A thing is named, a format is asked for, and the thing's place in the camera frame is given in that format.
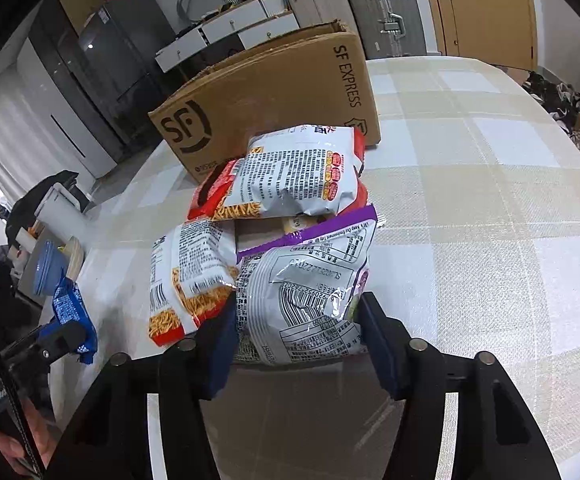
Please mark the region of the person's left hand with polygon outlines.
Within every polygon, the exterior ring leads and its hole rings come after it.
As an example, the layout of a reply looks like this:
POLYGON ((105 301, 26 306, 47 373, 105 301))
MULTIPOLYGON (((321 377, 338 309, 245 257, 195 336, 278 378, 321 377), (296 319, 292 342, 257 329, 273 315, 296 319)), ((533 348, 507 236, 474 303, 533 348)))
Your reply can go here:
MULTIPOLYGON (((32 431, 37 451, 40 453, 40 458, 43 464, 48 466, 51 457, 55 453, 57 440, 50 432, 47 420, 43 418, 42 414, 28 398, 22 401, 22 408, 24 409, 28 426, 30 426, 32 431)), ((0 452, 2 452, 2 455, 16 474, 25 477, 31 475, 31 471, 23 465, 25 462, 25 450, 18 438, 10 437, 0 431, 0 452)))

